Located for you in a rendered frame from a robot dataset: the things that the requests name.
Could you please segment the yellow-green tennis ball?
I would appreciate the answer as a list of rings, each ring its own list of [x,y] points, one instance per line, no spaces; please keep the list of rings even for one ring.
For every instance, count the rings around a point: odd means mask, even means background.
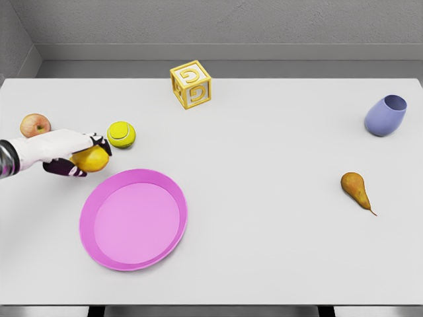
[[[136,139],[134,127],[128,122],[114,122],[107,129],[108,142],[119,149],[131,147]]]

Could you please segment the lavender cup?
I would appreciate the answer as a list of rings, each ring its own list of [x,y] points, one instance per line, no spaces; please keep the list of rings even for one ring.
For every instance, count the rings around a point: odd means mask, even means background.
[[[402,124],[406,110],[405,99],[397,95],[385,96],[366,114],[365,128],[379,137],[390,135]]]

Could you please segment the pink round plate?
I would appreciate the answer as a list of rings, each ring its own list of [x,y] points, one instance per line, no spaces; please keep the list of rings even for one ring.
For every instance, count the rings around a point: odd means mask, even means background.
[[[136,271],[168,256],[180,242],[188,206],[179,185],[148,169],[117,173],[100,183],[81,210],[79,235],[98,264]]]

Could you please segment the yellow lemon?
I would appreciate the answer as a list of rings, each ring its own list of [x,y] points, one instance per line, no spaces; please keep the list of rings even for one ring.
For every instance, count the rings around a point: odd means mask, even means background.
[[[99,145],[95,145],[70,156],[69,160],[84,172],[98,172],[109,161],[108,153]]]

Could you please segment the brown pear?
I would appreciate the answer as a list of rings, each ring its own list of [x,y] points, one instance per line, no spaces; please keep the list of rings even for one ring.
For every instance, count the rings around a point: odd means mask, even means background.
[[[363,177],[357,172],[347,172],[340,180],[341,188],[347,193],[360,207],[370,211],[377,216],[371,209],[371,203],[365,189]]]

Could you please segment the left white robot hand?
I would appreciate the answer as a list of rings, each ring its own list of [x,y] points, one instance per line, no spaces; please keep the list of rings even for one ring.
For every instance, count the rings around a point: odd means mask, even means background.
[[[108,141],[97,133],[80,133],[59,129],[29,139],[32,149],[31,163],[42,162],[46,172],[61,176],[85,177],[87,168],[78,167],[70,161],[72,155],[82,155],[84,151],[99,148],[112,156]]]

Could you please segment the red-yellow apple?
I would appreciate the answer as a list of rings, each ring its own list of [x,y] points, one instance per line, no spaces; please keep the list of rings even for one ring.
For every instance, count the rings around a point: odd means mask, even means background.
[[[51,131],[49,119],[42,114],[28,114],[20,123],[20,132],[30,138]]]

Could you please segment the yellow letter block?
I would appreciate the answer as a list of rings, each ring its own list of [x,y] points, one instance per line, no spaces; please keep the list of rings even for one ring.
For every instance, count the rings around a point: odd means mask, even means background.
[[[212,99],[212,78],[198,60],[170,70],[172,90],[185,110]]]

